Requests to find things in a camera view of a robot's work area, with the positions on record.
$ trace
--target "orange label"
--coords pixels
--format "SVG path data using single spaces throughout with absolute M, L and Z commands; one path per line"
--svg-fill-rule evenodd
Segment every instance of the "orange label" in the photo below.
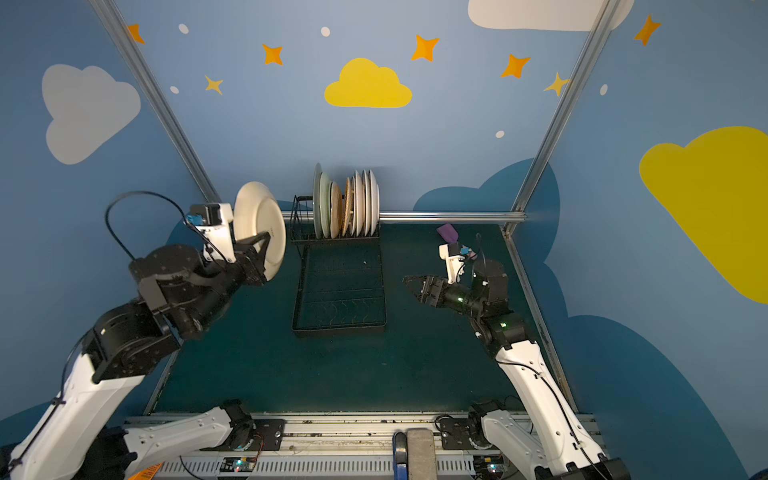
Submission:
M 150 468 L 147 468 L 143 472 L 138 472 L 136 475 L 130 477 L 128 480 L 152 480 L 152 477 L 157 473 L 157 471 L 160 470 L 160 467 L 163 466 L 162 463 L 158 463 L 157 465 L 153 465 Z

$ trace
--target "black wire dish rack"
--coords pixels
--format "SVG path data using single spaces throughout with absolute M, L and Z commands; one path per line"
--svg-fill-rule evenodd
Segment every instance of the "black wire dish rack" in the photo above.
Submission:
M 294 197 L 290 239 L 301 256 L 293 308 L 297 336 L 384 331 L 386 301 L 378 226 L 367 237 L 348 233 L 318 239 L 312 197 Z

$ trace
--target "ceramic plate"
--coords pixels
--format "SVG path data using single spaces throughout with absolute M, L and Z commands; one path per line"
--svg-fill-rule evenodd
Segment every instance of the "ceramic plate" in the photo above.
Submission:
M 320 226 L 320 174 L 323 168 L 320 164 L 315 165 L 314 187 L 312 189 L 312 218 L 315 223 L 315 238 L 323 238 L 323 228 Z
M 369 173 L 371 176 L 371 234 L 373 234 L 379 225 L 379 184 L 376 183 L 373 171 Z
M 240 188 L 235 200 L 232 228 L 235 240 L 270 232 L 270 245 L 266 248 L 264 276 L 272 280 L 286 252 L 286 223 L 283 212 L 266 185 L 249 182 Z
M 355 237 L 362 232 L 366 222 L 366 189 L 360 174 L 355 170 Z
M 336 182 L 331 183 L 331 238 L 337 238 L 344 221 L 344 204 L 341 201 L 341 188 Z
M 320 175 L 320 226 L 323 228 L 323 238 L 331 237 L 331 179 L 326 172 Z
M 355 201 L 355 194 L 352 190 L 353 180 L 351 178 L 346 179 L 346 192 L 344 193 L 344 221 L 341 229 L 341 236 L 345 237 L 349 231 L 349 224 L 352 221 L 352 204 Z
M 363 235 L 370 235 L 371 234 L 371 175 L 370 170 L 363 171 L 362 173 L 366 177 L 366 225 L 364 226 L 365 233 Z

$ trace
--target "wire drip tray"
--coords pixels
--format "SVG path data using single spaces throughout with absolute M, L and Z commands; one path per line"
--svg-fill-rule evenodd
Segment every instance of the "wire drip tray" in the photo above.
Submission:
M 303 245 L 301 277 L 293 310 L 296 335 L 382 332 L 385 325 L 386 301 L 378 237 Z

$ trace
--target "dark teal floor mat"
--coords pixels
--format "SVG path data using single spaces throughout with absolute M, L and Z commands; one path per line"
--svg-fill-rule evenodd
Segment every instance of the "dark teal floor mat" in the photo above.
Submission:
M 446 411 L 514 394 L 468 319 L 417 303 L 402 283 L 405 275 L 445 275 L 436 227 L 382 225 L 383 333 L 297 338 L 291 323 L 300 258 L 289 244 L 272 281 L 242 287 L 202 340 L 184 344 L 154 410 L 202 412 L 241 399 L 254 412 Z M 475 249 L 475 233 L 482 234 L 487 258 L 509 275 L 510 307 L 532 322 L 499 228 L 456 230 Z M 508 406 L 520 408 L 512 397 Z

